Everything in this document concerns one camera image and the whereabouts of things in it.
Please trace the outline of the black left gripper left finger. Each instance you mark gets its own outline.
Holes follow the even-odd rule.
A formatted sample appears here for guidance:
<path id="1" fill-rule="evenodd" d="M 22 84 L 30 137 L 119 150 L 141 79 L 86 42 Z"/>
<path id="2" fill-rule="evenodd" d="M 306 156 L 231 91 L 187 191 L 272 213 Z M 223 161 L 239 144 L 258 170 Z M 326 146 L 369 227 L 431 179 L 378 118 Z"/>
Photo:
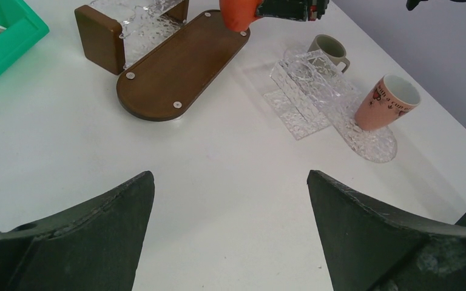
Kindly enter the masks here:
<path id="1" fill-rule="evenodd" d="M 131 290 L 154 197 L 154 176 L 145 171 L 0 232 L 0 290 Z"/>

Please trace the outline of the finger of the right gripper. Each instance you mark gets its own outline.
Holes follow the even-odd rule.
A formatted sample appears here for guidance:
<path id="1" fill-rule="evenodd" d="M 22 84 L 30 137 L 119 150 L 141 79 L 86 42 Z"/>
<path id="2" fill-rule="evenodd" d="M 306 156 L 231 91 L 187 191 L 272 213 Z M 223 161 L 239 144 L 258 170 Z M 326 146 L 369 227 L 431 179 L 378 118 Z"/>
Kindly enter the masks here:
<path id="1" fill-rule="evenodd" d="M 291 21 L 315 21 L 328 8 L 329 0 L 264 0 L 255 10 L 261 18 L 278 18 Z"/>

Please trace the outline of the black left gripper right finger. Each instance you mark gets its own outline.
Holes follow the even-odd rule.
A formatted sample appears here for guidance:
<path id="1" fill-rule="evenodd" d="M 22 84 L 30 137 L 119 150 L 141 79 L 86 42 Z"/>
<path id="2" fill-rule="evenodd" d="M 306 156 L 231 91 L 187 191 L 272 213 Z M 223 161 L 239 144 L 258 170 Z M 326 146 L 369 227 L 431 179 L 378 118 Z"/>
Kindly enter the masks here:
<path id="1" fill-rule="evenodd" d="M 334 290 L 466 290 L 466 227 L 406 212 L 319 170 L 307 185 Z"/>

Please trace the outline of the grey cup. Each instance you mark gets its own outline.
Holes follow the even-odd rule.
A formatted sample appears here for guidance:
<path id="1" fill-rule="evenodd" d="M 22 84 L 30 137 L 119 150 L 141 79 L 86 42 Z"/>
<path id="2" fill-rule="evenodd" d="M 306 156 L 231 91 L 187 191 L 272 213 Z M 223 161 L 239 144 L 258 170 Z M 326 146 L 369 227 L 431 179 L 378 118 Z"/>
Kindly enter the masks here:
<path id="1" fill-rule="evenodd" d="M 324 52 L 324 54 L 329 57 L 335 65 L 343 63 L 344 68 L 341 70 L 342 73 L 345 73 L 348 70 L 350 61 L 346 57 L 346 49 L 337 39 L 329 35 L 317 35 L 309 46 L 308 52 L 316 50 Z"/>

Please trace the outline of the pink printed white mug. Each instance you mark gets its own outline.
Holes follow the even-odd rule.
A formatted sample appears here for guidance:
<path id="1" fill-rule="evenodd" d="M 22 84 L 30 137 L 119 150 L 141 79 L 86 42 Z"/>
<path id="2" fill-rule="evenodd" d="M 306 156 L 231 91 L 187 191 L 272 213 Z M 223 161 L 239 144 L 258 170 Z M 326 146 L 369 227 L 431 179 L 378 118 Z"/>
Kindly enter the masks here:
<path id="1" fill-rule="evenodd" d="M 420 94 L 412 83 L 400 76 L 387 74 L 362 101 L 354 120 L 362 130 L 377 130 L 406 115 L 420 102 Z"/>

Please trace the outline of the clear acrylic organizer rack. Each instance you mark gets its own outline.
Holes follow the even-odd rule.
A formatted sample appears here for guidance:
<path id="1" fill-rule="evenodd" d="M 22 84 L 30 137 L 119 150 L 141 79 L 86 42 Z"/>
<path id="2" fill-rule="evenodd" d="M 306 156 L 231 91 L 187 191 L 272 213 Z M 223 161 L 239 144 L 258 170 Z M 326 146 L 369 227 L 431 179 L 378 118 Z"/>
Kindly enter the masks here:
<path id="1" fill-rule="evenodd" d="M 189 1 L 91 1 L 75 9 L 84 55 L 114 75 L 139 61 L 187 20 Z"/>

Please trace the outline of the brown ceramic cup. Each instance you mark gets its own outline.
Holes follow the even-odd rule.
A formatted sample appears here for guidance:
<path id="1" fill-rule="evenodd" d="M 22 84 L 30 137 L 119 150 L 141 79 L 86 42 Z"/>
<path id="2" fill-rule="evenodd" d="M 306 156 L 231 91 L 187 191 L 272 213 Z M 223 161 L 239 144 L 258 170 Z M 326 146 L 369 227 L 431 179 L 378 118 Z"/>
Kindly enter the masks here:
<path id="1" fill-rule="evenodd" d="M 234 32 L 242 32 L 260 19 L 256 15 L 262 0 L 219 0 L 219 7 L 226 28 Z"/>

